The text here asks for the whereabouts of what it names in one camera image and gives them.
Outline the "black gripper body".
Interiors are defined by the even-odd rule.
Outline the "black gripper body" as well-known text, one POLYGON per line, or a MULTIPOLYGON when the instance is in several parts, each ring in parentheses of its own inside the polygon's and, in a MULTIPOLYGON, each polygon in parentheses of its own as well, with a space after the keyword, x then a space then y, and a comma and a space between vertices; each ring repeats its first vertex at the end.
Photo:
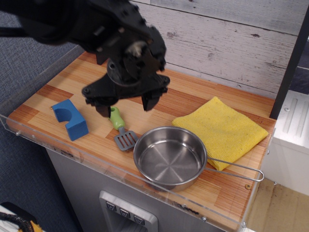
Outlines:
POLYGON ((86 102, 95 106, 95 103, 111 106, 120 99, 142 97, 146 92, 158 91, 160 95, 168 91, 170 79, 167 76, 153 73, 138 81, 131 80, 124 84, 121 82, 121 69, 109 60, 107 73, 97 81, 87 85, 82 90, 86 102))

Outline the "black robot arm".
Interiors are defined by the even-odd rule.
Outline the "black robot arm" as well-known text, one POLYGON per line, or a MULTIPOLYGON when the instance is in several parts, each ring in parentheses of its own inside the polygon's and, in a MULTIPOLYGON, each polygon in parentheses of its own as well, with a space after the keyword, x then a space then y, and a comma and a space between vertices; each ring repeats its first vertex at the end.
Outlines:
POLYGON ((104 117, 120 99, 141 97, 152 110, 168 90, 166 46, 148 26, 139 7, 127 0, 3 0, 3 12, 16 15, 18 28, 1 28, 2 37, 31 37, 49 45, 80 45, 107 62, 107 73, 82 90, 86 103, 104 117))

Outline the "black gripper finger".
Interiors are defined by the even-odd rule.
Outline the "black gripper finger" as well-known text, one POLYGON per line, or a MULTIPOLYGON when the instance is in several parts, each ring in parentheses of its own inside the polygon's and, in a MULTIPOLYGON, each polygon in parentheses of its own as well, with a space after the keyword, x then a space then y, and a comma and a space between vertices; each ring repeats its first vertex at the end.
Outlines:
POLYGON ((111 117, 111 107, 102 105, 100 103, 95 103, 95 109, 96 111, 102 116, 102 117, 111 117))
POLYGON ((158 91, 144 93, 141 97, 144 111, 152 110, 159 102, 160 96, 158 91))

